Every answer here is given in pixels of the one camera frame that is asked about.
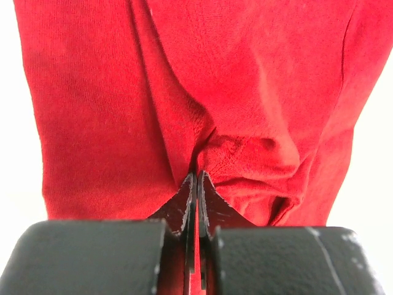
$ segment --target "scratch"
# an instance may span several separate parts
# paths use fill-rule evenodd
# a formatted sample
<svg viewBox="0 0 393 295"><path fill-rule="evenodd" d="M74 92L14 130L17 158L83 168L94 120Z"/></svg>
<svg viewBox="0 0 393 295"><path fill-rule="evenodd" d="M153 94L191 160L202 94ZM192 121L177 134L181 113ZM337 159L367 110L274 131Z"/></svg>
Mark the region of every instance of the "scratch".
<svg viewBox="0 0 393 295"><path fill-rule="evenodd" d="M216 212L216 214L217 215L221 215L221 216L227 216L227 217L231 217L230 215L228 215L228 214L223 214L223 213L219 213L219 212Z"/></svg>
<svg viewBox="0 0 393 295"><path fill-rule="evenodd" d="M327 265L329 266L330 272L332 273L332 277L334 279L334 282L336 283L338 289L340 290L340 294L346 295L346 291L344 289L342 282L340 281L340 278L338 277L336 269L333 266L333 262L332 262L332 259L330 258L329 252L326 250L324 244L322 243L321 239L319 238L320 233L318 231L316 231L315 229L313 229L312 227L305 227L305 228L311 235L313 235L315 241L317 242L317 244L321 248L321 250L325 256L325 260L327 262Z"/></svg>

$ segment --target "red cloth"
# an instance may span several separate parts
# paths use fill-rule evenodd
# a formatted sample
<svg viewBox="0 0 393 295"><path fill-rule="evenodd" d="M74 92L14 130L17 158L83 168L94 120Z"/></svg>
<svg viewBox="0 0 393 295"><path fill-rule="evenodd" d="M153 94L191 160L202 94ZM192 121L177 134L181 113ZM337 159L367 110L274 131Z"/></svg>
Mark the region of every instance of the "red cloth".
<svg viewBox="0 0 393 295"><path fill-rule="evenodd" d="M393 45L391 0L15 8L50 219L146 218L204 169L258 225L324 225Z"/></svg>

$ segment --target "white backdrop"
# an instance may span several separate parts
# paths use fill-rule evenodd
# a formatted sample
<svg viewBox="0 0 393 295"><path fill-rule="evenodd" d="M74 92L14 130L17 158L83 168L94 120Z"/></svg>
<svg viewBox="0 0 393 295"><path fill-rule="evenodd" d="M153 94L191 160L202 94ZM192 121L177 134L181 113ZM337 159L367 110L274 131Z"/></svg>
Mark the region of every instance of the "white backdrop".
<svg viewBox="0 0 393 295"><path fill-rule="evenodd" d="M351 166L329 217L355 230L393 294L393 54L355 129ZM15 242L46 218L41 147L23 72L14 5L0 1L0 273Z"/></svg>

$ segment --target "textured black surface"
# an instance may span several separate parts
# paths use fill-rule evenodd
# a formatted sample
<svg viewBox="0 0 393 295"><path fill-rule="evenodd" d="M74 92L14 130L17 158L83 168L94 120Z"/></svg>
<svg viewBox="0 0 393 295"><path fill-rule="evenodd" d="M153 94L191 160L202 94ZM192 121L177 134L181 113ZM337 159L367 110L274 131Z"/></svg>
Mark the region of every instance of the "textured black surface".
<svg viewBox="0 0 393 295"><path fill-rule="evenodd" d="M173 244L160 221L35 224L19 239L0 294L155 294L168 233Z"/></svg>
<svg viewBox="0 0 393 295"><path fill-rule="evenodd" d="M217 294L384 294L351 237L342 228L217 230Z"/></svg>
<svg viewBox="0 0 393 295"><path fill-rule="evenodd" d="M200 237L212 237L217 226L222 229L255 227L217 193L205 171L198 177L198 205Z"/></svg>
<svg viewBox="0 0 393 295"><path fill-rule="evenodd" d="M184 246L185 273L184 289L189 290L191 273L195 272L195 210L197 205L197 177L190 173L178 192L170 198L149 219L165 219L173 234L178 236Z"/></svg>

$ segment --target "red fabric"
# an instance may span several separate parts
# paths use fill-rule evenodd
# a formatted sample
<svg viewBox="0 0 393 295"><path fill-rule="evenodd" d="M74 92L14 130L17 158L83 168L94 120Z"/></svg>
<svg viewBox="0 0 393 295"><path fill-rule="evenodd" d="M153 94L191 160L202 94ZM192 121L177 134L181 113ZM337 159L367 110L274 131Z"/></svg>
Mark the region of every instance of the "red fabric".
<svg viewBox="0 0 393 295"><path fill-rule="evenodd" d="M50 219L146 218L204 169L258 225L324 225L393 45L391 0L15 8Z"/></svg>

